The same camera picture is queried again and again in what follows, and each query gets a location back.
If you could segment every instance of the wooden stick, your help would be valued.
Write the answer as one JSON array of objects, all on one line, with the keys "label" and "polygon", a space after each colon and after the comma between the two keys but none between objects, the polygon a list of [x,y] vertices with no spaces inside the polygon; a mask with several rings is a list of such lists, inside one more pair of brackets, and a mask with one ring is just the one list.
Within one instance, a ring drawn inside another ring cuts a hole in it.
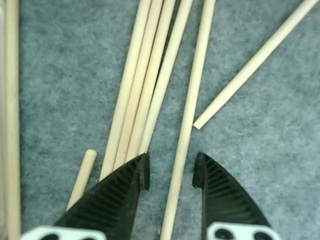
[{"label": "wooden stick", "polygon": [[94,166],[95,160],[97,157],[97,151],[94,149],[88,149],[83,157],[82,164],[78,176],[76,177],[74,187],[66,207],[68,211],[79,199],[83,196],[86,186]]},{"label": "wooden stick", "polygon": [[156,30],[156,35],[152,47],[152,53],[147,67],[144,85],[140,97],[140,102],[138,105],[138,110],[136,112],[136,117],[132,129],[130,143],[125,160],[126,162],[137,157],[139,154],[139,148],[145,129],[152,95],[154,93],[156,85],[162,55],[164,53],[164,48],[168,36],[172,14],[175,8],[175,3],[176,0],[164,0],[163,3],[159,24]]},{"label": "wooden stick", "polygon": [[5,177],[5,1],[0,0],[0,239],[6,239],[6,185]]},{"label": "wooden stick", "polygon": [[119,95],[114,110],[110,134],[101,168],[99,178],[100,181],[110,173],[112,173],[112,170],[114,169],[117,149],[121,136],[122,126],[125,119],[132,82],[136,71],[141,42],[145,32],[150,3],[151,0],[140,0],[139,7],[136,13],[130,46],[122,75]]},{"label": "wooden stick", "polygon": [[206,60],[206,52],[214,16],[215,3],[216,0],[205,0],[203,5],[160,240],[170,240],[174,228],[179,193],[186,164],[192,125],[195,118],[198,93]]},{"label": "wooden stick", "polygon": [[236,91],[251,77],[270,54],[280,45],[289,33],[298,25],[305,15],[319,0],[304,0],[275,34],[251,58],[244,68],[231,80],[231,82],[218,94],[213,102],[206,108],[194,122],[197,129],[201,129],[210,118],[236,93]]},{"label": "wooden stick", "polygon": [[21,234],[19,135],[19,0],[6,1],[6,175],[8,240]]},{"label": "wooden stick", "polygon": [[162,102],[178,54],[193,0],[181,0],[172,33],[164,54],[160,73],[155,85],[148,117],[144,127],[139,154],[146,153],[156,126]]},{"label": "wooden stick", "polygon": [[142,87],[144,85],[147,66],[150,59],[152,45],[155,39],[162,3],[163,0],[152,0],[151,3],[113,170],[121,167],[126,160],[131,132],[135,122]]}]

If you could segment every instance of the ridged texture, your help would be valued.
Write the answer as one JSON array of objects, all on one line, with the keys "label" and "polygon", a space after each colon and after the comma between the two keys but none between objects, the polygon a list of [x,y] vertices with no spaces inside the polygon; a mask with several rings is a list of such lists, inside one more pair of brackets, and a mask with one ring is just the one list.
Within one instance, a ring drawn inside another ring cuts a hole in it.
[{"label": "ridged texture", "polygon": [[148,190],[149,182],[149,155],[143,154],[86,192],[55,225],[99,230],[108,240],[129,240],[140,191]]},{"label": "ridged texture", "polygon": [[216,161],[199,152],[193,186],[202,188],[202,239],[213,222],[258,224],[268,221],[241,185]]}]

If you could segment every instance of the screw hole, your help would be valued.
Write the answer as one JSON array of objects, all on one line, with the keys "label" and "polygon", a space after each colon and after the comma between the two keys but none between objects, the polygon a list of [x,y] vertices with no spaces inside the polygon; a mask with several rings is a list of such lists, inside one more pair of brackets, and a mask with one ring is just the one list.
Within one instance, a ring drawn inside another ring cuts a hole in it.
[{"label": "screw hole", "polygon": [[232,240],[234,239],[234,236],[232,233],[226,229],[218,229],[215,231],[215,237],[217,239],[222,239],[222,240]]},{"label": "screw hole", "polygon": [[273,240],[268,234],[264,232],[257,232],[254,235],[254,239],[255,240]]},{"label": "screw hole", "polygon": [[59,239],[59,237],[57,234],[49,234],[49,235],[41,238],[41,240],[58,240],[58,239]]}]

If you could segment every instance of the wooden dowel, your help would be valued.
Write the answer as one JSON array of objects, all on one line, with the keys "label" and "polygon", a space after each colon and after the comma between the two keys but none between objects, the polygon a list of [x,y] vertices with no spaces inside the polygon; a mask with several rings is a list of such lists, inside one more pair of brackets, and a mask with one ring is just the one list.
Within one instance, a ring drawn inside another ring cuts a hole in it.
[{"label": "wooden dowel", "polygon": [[144,85],[162,3],[163,0],[152,0],[151,2],[113,170],[121,167],[126,161],[132,128],[135,122],[142,87]]},{"label": "wooden dowel", "polygon": [[6,239],[6,185],[5,177],[5,1],[0,0],[0,239]]},{"label": "wooden dowel", "polygon": [[106,145],[105,155],[99,178],[100,181],[107,177],[110,173],[112,173],[114,169],[121,131],[125,119],[132,82],[134,79],[138,56],[141,48],[141,42],[145,32],[150,3],[151,0],[140,0],[139,2],[132,31],[130,46],[123,70],[120,90],[115,105],[109,138]]},{"label": "wooden dowel", "polygon": [[156,30],[154,43],[152,47],[150,61],[145,75],[144,85],[136,112],[135,121],[132,129],[130,143],[126,155],[126,162],[135,158],[139,154],[139,148],[145,129],[148,111],[154,93],[156,80],[160,68],[162,55],[168,36],[172,14],[175,8],[176,0],[164,0],[159,24]]},{"label": "wooden dowel", "polygon": [[206,108],[200,117],[194,122],[197,129],[201,129],[210,118],[236,93],[236,91],[251,77],[262,65],[270,54],[280,45],[289,33],[298,25],[305,15],[319,0],[304,0],[275,34],[263,45],[263,47],[251,58],[244,68],[231,80],[231,82],[218,94],[213,102]]},{"label": "wooden dowel", "polygon": [[205,0],[203,5],[160,240],[170,240],[174,228],[178,199],[196,112],[200,83],[206,60],[206,52],[214,16],[215,3],[216,0]]},{"label": "wooden dowel", "polygon": [[160,73],[155,85],[148,117],[144,127],[139,154],[146,153],[156,126],[162,102],[168,87],[170,76],[176,61],[193,0],[181,0],[172,33],[164,54]]},{"label": "wooden dowel", "polygon": [[88,180],[97,157],[97,152],[94,149],[88,149],[83,157],[82,164],[79,169],[78,176],[76,177],[74,187],[67,204],[66,210],[68,211],[79,199],[83,196]]},{"label": "wooden dowel", "polygon": [[21,235],[19,134],[19,0],[6,1],[6,213],[8,240]]}]

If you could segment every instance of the gray carpet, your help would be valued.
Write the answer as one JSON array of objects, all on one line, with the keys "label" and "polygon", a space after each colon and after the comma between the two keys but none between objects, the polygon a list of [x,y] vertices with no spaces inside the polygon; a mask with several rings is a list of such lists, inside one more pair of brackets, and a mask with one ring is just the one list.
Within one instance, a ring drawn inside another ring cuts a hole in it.
[{"label": "gray carpet", "polygon": [[[217,0],[196,116],[302,0]],[[138,0],[21,1],[23,230],[65,211],[86,149],[93,186],[125,64]],[[150,146],[151,189],[132,240],[159,237],[202,0],[195,0]],[[249,192],[284,240],[320,236],[320,4],[201,130],[194,129],[173,239],[201,238],[202,151]]]}]

